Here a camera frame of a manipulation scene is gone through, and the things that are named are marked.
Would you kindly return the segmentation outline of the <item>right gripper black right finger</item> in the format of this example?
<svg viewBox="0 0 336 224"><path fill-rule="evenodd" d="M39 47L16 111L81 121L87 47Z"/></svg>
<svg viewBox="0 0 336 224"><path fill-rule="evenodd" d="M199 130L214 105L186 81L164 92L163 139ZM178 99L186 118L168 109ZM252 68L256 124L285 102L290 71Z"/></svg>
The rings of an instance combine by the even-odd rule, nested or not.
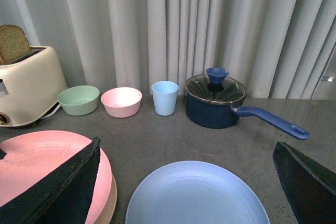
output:
<svg viewBox="0 0 336 224"><path fill-rule="evenodd" d="M335 223L335 173L285 142L273 162L298 223Z"/></svg>

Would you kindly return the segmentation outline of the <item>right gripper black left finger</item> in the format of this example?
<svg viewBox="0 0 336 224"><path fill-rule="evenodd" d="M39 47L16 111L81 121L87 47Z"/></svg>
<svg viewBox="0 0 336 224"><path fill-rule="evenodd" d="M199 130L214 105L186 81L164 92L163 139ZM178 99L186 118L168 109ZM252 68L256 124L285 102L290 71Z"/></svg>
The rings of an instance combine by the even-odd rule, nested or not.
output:
<svg viewBox="0 0 336 224"><path fill-rule="evenodd" d="M85 223L100 163L100 139L1 206L1 223Z"/></svg>

